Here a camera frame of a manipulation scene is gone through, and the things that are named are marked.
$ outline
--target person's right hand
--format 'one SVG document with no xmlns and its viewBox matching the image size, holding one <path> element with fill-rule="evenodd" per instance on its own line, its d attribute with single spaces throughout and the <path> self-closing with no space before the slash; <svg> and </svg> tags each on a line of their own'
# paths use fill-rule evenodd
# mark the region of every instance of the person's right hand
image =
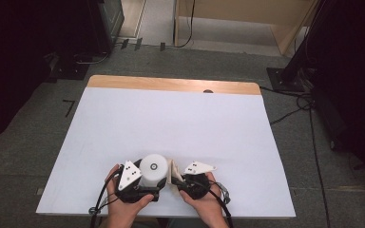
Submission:
<svg viewBox="0 0 365 228">
<path fill-rule="evenodd" d="M 216 182 L 212 173 L 206 173 L 206 177 L 213 182 Z M 210 189 L 219 197 L 221 196 L 221 190 L 215 183 L 211 183 Z M 223 218 L 223 213 L 221 212 L 221 206 L 212 194 L 207 193 L 201 199 L 192 199 L 183 190 L 180 191 L 182 199 L 194 207 L 198 215 L 201 217 L 202 221 L 206 223 L 210 228 L 226 228 L 227 223 Z"/>
</svg>

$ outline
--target table surface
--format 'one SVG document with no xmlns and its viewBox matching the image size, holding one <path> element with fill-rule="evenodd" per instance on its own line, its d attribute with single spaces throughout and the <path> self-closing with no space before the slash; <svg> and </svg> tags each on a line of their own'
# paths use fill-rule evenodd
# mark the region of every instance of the table surface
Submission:
<svg viewBox="0 0 365 228">
<path fill-rule="evenodd" d="M 192 161 L 217 166 L 233 218 L 296 215 L 258 85 L 103 75 L 90 78 L 37 213 L 88 215 L 109 169 L 149 154 L 181 172 Z M 197 216 L 171 185 L 139 215 Z"/>
</svg>

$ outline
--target black cable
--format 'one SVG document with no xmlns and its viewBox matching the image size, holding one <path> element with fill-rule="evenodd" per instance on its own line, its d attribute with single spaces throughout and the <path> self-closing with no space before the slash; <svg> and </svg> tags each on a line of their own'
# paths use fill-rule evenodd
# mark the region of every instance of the black cable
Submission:
<svg viewBox="0 0 365 228">
<path fill-rule="evenodd" d="M 260 86 L 260 88 L 263 88 L 263 89 L 268 90 L 268 91 L 276 92 L 276 93 L 279 93 L 279 94 L 288 95 L 288 96 L 297 95 L 297 94 L 285 94 L 285 93 L 277 92 L 277 91 L 274 91 L 272 89 L 264 88 L 264 87 L 261 87 L 261 86 Z M 325 188 L 324 188 L 324 183 L 322 181 L 321 169 L 319 167 L 319 161 L 318 161 L 318 155 L 317 155 L 317 146 L 316 146 L 316 136 L 315 136 L 315 133 L 314 133 L 313 115 L 312 115 L 312 107 L 313 107 L 314 102 L 307 100 L 307 99 L 312 98 L 310 93 L 304 93 L 304 94 L 300 94 L 300 95 L 297 95 L 297 96 L 298 96 L 298 98 L 296 100 L 296 104 L 298 106 L 297 111 L 300 111 L 300 110 L 308 110 L 309 111 L 314 156 L 315 156 L 315 160 L 316 160 L 319 184 L 321 186 L 322 199 L 324 201 L 324 208 L 325 208 L 325 216 L 326 216 L 326 220 L 327 220 L 327 227 L 331 228 L 330 215 L 329 215 L 329 212 L 328 212 L 328 203 L 327 203 L 327 199 L 326 199 L 326 196 L 325 196 Z M 307 102 L 307 105 L 300 106 L 300 104 L 299 104 L 300 99 L 304 99 Z"/>
<path fill-rule="evenodd" d="M 234 228 L 233 220 L 232 220 L 232 215 L 230 214 L 229 210 L 227 209 L 226 204 L 212 190 L 209 189 L 209 193 L 212 194 L 212 196 L 214 196 L 216 198 L 216 200 L 218 201 L 218 203 L 221 206 L 221 208 L 223 208 L 224 213 L 226 213 L 226 218 L 227 218 L 227 222 L 229 223 L 229 227 L 230 228 Z"/>
<path fill-rule="evenodd" d="M 188 181 L 188 183 L 194 183 L 194 184 L 197 184 L 198 186 L 202 187 L 202 188 L 205 188 L 207 189 L 206 186 L 204 186 L 203 184 L 197 182 L 197 181 Z M 214 196 L 216 198 L 216 201 L 219 203 L 219 205 L 221 206 L 221 208 L 223 209 L 224 213 L 226 214 L 226 219 L 227 219 L 227 222 L 229 224 L 229 227 L 230 228 L 234 228 L 234 225 L 233 225 L 233 220 L 232 220 L 232 215 L 230 214 L 229 210 L 227 209 L 227 206 L 226 204 L 221 200 L 221 198 L 216 195 L 216 193 L 214 193 L 211 189 L 208 190 L 209 193 Z"/>
<path fill-rule="evenodd" d="M 115 170 L 109 177 L 108 179 L 106 180 L 105 182 L 105 185 L 103 185 L 103 188 L 102 188 L 102 191 L 100 192 L 100 195 L 99 195 L 99 198 L 97 199 L 97 202 L 96 202 L 96 206 L 93 207 L 93 208 L 90 208 L 90 210 L 88 211 L 90 214 L 92 214 L 92 217 L 91 217 L 91 220 L 90 220 L 90 228 L 94 228 L 95 224 L 96 224 L 96 218 L 97 218 L 97 215 L 100 213 L 100 210 L 103 209 L 104 206 L 100 207 L 100 202 L 102 200 L 102 197 L 103 197 L 103 193 L 105 192 L 106 190 L 106 187 L 108 186 L 109 182 L 118 174 L 120 174 L 122 170 L 122 166 L 120 166 L 120 168 L 118 168 L 117 170 Z"/>
<path fill-rule="evenodd" d="M 282 94 L 282 95 L 286 95 L 286 96 L 291 96 L 291 97 L 296 97 L 296 104 L 298 106 L 298 109 L 294 110 L 294 111 L 291 111 L 287 114 L 285 114 L 284 116 L 280 117 L 279 119 L 277 120 L 274 120 L 272 122 L 270 122 L 269 124 L 270 125 L 273 125 L 273 124 L 277 124 L 281 121 L 283 121 L 284 119 L 286 119 L 287 117 L 299 112 L 300 110 L 309 110 L 312 106 L 312 103 L 313 101 L 308 101 L 307 98 L 311 98 L 311 94 L 310 93 L 302 93 L 302 94 L 296 94 L 296 93 L 284 93 L 284 92 L 279 92 L 279 91 L 275 91 L 273 89 L 270 89 L 270 88 L 267 88 L 267 87 L 263 87 L 263 86 L 260 86 L 259 88 L 261 89 L 264 89 L 264 90 L 267 90 L 267 91 L 271 91 L 271 92 L 275 92 L 275 93 L 278 93 L 278 94 Z M 300 105 L 300 99 L 304 99 L 307 104 L 304 105 L 304 106 L 301 106 Z"/>
<path fill-rule="evenodd" d="M 192 21 L 194 20 L 194 10 L 195 10 L 195 0 L 194 0 L 194 3 L 192 3 L 192 11 L 191 11 L 191 32 L 190 32 L 189 38 L 188 38 L 188 40 L 186 41 L 185 44 L 183 44 L 181 46 L 175 46 L 175 48 L 183 48 L 183 47 L 185 47 L 191 41 L 191 38 L 192 38 Z"/>
<path fill-rule="evenodd" d="M 286 96 L 291 96 L 291 97 L 298 97 L 300 95 L 296 94 L 296 93 L 285 93 L 285 92 L 279 92 L 279 91 L 275 91 L 274 89 L 271 88 L 267 88 L 264 86 L 260 86 L 260 89 L 266 90 L 266 91 L 270 91 L 270 92 L 274 92 L 274 93 L 278 93 L 278 94 L 282 94 L 282 95 L 286 95 Z"/>
<path fill-rule="evenodd" d="M 312 117 L 313 115 L 312 115 L 311 108 L 309 109 L 309 115 L 310 115 L 311 135 L 312 135 L 312 139 L 313 139 L 314 157 L 316 159 L 316 166 L 317 166 L 317 171 L 318 171 L 318 179 L 319 179 L 319 184 L 321 185 L 322 199 L 324 201 L 325 216 L 326 216 L 326 219 L 327 219 L 327 227 L 328 228 L 331 228 L 330 214 L 328 213 L 327 198 L 325 197 L 325 188 L 324 188 L 324 183 L 322 181 L 321 169 L 319 167 L 319 162 L 318 162 L 317 147 L 316 147 L 316 136 L 314 134 L 314 125 L 313 125 L 313 117 Z"/>
<path fill-rule="evenodd" d="M 99 61 L 95 61 L 95 62 L 76 62 L 76 64 L 79 65 L 95 65 L 95 64 L 100 64 L 102 61 L 104 61 L 106 59 L 106 57 L 108 57 L 109 53 L 106 53 L 106 56 L 99 60 Z"/>
<path fill-rule="evenodd" d="M 301 110 L 301 108 L 299 108 L 299 109 L 297 109 L 297 110 L 295 110 L 295 111 L 289 112 L 289 113 L 287 113 L 286 115 L 284 115 L 284 116 L 280 117 L 279 119 L 277 119 L 277 120 L 274 120 L 274 121 L 270 122 L 269 124 L 270 124 L 270 125 L 277 124 L 277 123 L 279 123 L 279 122 L 283 121 L 284 119 L 286 119 L 286 117 L 289 117 L 289 116 L 291 116 L 291 115 L 293 115 L 293 114 L 297 113 L 297 112 L 298 112 L 298 111 L 300 111 L 300 110 Z"/>
</svg>

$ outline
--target black device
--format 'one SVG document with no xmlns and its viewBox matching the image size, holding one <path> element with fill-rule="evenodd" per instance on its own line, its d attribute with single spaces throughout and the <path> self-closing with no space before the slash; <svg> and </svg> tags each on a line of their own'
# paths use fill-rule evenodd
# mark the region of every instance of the black device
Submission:
<svg viewBox="0 0 365 228">
<path fill-rule="evenodd" d="M 139 167 L 141 164 L 141 160 L 134 162 L 135 166 Z M 118 189 L 120 186 L 120 180 L 123 175 L 124 169 L 127 169 L 127 167 L 124 167 L 123 165 L 120 166 L 120 175 L 117 179 L 115 188 Z M 162 190 L 165 186 L 166 178 L 159 181 L 156 187 L 145 187 L 141 186 L 140 183 L 141 178 L 138 178 L 137 180 L 133 181 L 127 188 L 123 189 L 122 191 L 116 191 L 115 195 L 122 201 L 122 202 L 137 202 L 142 197 L 151 194 L 154 196 L 152 201 L 158 201 L 159 200 L 159 192 Z"/>
<path fill-rule="evenodd" d="M 185 174 L 182 176 L 182 179 L 184 182 L 173 178 L 172 183 L 177 185 L 179 190 L 186 192 L 193 200 L 203 198 L 210 190 L 209 179 L 205 174 Z"/>
</svg>

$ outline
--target gray floor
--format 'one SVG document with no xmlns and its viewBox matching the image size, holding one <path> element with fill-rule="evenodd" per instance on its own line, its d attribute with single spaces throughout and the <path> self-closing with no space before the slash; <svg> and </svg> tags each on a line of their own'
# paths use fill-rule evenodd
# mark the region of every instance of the gray floor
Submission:
<svg viewBox="0 0 365 228">
<path fill-rule="evenodd" d="M 155 76 L 255 82 L 270 87 L 267 67 L 285 67 L 285 57 L 204 50 L 133 46 L 115 47 L 99 65 L 89 68 L 84 81 L 59 80 L 41 84 L 0 135 L 0 227 L 88 227 L 89 218 L 35 214 L 39 187 L 47 183 L 76 106 L 93 74 Z M 270 121 L 296 110 L 296 99 L 262 91 Z M 351 153 L 333 152 L 321 119 L 312 112 L 318 164 L 321 169 L 330 227 L 365 227 L 365 169 Z M 236 219 L 236 227 L 328 227 L 307 111 L 272 126 L 291 189 L 296 218 Z M 79 199 L 68 199 L 72 203 Z"/>
</svg>

